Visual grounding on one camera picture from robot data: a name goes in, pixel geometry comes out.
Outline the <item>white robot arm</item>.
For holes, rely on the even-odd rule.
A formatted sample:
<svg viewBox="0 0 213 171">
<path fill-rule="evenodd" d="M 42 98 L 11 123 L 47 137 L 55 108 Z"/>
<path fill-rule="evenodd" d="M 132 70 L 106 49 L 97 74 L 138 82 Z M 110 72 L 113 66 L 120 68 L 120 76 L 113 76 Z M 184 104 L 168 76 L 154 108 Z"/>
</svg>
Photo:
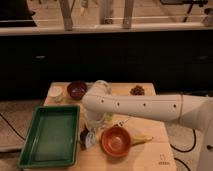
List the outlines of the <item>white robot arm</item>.
<svg viewBox="0 0 213 171">
<path fill-rule="evenodd" d="M 112 95 L 110 85 L 98 80 L 83 96 L 82 105 L 89 122 L 98 122 L 105 113 L 117 113 L 197 129 L 203 133 L 197 171 L 213 169 L 213 97 Z"/>
</svg>

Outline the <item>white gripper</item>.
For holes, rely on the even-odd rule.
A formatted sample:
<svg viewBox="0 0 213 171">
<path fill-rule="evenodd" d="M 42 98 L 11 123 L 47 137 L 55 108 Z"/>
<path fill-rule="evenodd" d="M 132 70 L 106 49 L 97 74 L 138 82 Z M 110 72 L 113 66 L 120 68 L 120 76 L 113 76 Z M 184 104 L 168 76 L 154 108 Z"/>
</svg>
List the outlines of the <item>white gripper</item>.
<svg viewBox="0 0 213 171">
<path fill-rule="evenodd" d="M 85 112 L 85 123 L 89 130 L 97 130 L 102 127 L 105 121 L 103 112 L 87 110 Z"/>
</svg>

